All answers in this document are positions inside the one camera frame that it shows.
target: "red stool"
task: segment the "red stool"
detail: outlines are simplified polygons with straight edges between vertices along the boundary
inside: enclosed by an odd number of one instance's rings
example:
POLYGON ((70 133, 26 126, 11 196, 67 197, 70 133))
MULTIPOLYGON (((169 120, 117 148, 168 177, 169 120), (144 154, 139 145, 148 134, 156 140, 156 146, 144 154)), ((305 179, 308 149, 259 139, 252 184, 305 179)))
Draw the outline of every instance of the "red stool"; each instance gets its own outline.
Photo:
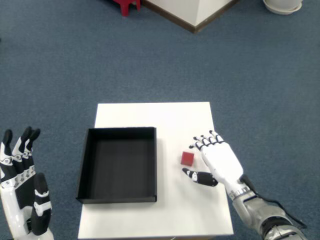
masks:
POLYGON ((114 0, 116 3, 120 4, 121 14, 126 17, 129 15, 129 4, 136 2, 136 9, 140 10, 140 0, 114 0))

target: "blue carpet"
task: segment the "blue carpet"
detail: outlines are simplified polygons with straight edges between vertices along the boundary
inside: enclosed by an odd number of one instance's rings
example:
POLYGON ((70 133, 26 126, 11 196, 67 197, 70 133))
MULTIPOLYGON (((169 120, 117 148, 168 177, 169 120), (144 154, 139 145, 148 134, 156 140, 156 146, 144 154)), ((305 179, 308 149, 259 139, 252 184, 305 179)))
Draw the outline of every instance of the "blue carpet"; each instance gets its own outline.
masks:
MULTIPOLYGON (((55 239, 76 239, 75 200, 97 103, 210 101, 256 188, 320 236, 320 2, 289 16, 242 0, 197 35, 110 0, 0 0, 0 136, 31 125, 55 239)), ((0 239, 10 237, 2 206, 0 239)), ((235 236, 257 240, 231 209, 235 236)))

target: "black cable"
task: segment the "black cable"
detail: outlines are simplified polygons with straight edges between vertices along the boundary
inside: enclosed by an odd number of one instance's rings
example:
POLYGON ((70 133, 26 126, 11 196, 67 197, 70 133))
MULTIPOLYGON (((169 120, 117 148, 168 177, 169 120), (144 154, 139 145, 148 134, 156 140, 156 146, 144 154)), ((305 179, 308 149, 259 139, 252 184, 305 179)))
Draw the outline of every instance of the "black cable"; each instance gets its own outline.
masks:
POLYGON ((265 200, 266 202, 269 202, 269 203, 274 203, 274 204, 277 204, 279 206, 279 208, 281 208, 285 214, 287 214, 291 219, 293 219, 296 223, 298 223, 300 226, 301 226, 301 229, 306 229, 308 226, 306 224, 304 224, 304 222, 302 220, 299 220, 297 219, 295 216, 293 216, 292 214, 290 214, 284 206, 282 206, 282 204, 280 202, 278 202, 277 200, 273 200, 273 199, 269 199, 269 198, 266 198, 264 196, 262 196, 261 194, 259 194, 254 185, 252 184, 252 182, 249 180, 248 176, 243 174, 241 177, 240 177, 240 181, 245 183, 250 189, 252 192, 254 192, 254 194, 258 197, 258 198, 261 198, 263 200, 265 200))

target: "stool leg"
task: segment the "stool leg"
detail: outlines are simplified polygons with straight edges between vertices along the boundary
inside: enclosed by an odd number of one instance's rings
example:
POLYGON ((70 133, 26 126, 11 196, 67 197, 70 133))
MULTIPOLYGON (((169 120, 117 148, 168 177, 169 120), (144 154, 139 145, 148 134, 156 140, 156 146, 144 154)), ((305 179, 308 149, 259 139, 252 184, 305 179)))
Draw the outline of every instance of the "stool leg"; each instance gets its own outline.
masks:
POLYGON ((121 14, 122 16, 126 17, 129 15, 129 4, 122 3, 121 5, 121 14))
POLYGON ((140 10, 140 0, 135 0, 136 9, 140 10))

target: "brown baseboard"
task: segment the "brown baseboard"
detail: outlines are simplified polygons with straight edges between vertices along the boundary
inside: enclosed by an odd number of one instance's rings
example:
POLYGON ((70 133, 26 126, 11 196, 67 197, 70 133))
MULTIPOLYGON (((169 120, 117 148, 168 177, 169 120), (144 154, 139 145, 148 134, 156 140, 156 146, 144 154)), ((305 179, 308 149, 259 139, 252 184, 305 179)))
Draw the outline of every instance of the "brown baseboard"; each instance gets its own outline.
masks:
POLYGON ((207 17, 205 20, 200 22, 198 25, 194 26, 185 20, 173 15, 172 13, 164 10, 163 8, 153 4, 152 2, 148 0, 141 0, 142 4, 147 7, 148 9, 156 12, 157 14, 161 15, 162 17, 168 19, 169 21, 179 25, 180 27, 183 27, 184 29, 190 31, 193 34, 198 33, 201 31, 205 26, 207 26, 209 23, 211 23, 213 20, 218 18, 221 14, 223 14, 225 11, 227 11, 229 8, 231 8, 233 5, 235 5, 239 0, 232 0, 227 5, 223 6, 221 9, 216 11, 211 16, 207 17))

